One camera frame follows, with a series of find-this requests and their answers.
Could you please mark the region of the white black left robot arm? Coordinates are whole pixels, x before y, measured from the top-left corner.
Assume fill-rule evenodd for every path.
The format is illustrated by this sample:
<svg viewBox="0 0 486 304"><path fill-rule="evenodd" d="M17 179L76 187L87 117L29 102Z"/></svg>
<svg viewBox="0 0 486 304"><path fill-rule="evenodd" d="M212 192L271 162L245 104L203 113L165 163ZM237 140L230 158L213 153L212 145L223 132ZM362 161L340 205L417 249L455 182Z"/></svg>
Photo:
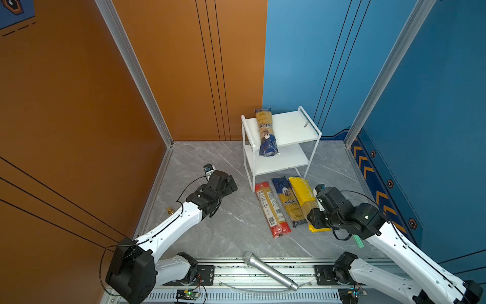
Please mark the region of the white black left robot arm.
<svg viewBox="0 0 486 304"><path fill-rule="evenodd" d="M128 303L142 303L154 288L172 281L191 283L196 277L197 260L180 252L172 258L163 254L189 229L220 208L224 197L237 191L234 178L220 170L206 175L207 182L191 193L180 208L161 224L136 239L124 238L112 245L114 254L105 278L104 290Z"/></svg>

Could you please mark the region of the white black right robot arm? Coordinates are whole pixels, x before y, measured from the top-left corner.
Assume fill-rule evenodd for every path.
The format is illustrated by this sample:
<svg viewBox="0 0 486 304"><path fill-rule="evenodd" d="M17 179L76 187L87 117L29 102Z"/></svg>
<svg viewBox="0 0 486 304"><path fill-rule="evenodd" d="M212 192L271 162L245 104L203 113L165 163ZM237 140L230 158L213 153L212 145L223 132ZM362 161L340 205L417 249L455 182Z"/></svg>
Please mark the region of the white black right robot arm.
<svg viewBox="0 0 486 304"><path fill-rule="evenodd" d="M377 207L354 206L336 187L313 190L317 206L307 219L317 228L338 229L357 236L385 253L408 279L378 269L357 255L344 252L334 263L334 279L342 285L364 284L401 303L479 303L483 288L462 280L427 256Z"/></svg>

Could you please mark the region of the yellow blue-top spaghetti bag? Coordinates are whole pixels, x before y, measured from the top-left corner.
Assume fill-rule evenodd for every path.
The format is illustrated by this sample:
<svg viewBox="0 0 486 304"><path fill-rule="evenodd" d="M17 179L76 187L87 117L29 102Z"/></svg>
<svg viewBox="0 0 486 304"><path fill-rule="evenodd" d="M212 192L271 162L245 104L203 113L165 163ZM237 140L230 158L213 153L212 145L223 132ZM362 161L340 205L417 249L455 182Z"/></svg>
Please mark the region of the yellow blue-top spaghetti bag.
<svg viewBox="0 0 486 304"><path fill-rule="evenodd" d="M259 156L273 157L278 154L277 140L273 130L271 108L255 110L260 138Z"/></svg>

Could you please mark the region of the yellow spaghetti package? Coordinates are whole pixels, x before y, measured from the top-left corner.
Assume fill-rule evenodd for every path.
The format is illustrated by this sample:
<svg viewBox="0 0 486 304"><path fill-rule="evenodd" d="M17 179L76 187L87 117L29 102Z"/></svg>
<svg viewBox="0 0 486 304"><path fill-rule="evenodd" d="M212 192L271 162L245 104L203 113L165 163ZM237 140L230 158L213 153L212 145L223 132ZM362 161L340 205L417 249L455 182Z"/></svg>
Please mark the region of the yellow spaghetti package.
<svg viewBox="0 0 486 304"><path fill-rule="evenodd" d="M324 227L323 224L313 224L311 220L308 219L309 215L321 215L325 211L324 207L322 207L321 203L316 199L315 191L311 188L310 183L301 177L290 177L289 182L297 201L299 202L302 214L308 223L309 230L312 233L331 231L330 228Z"/></svg>

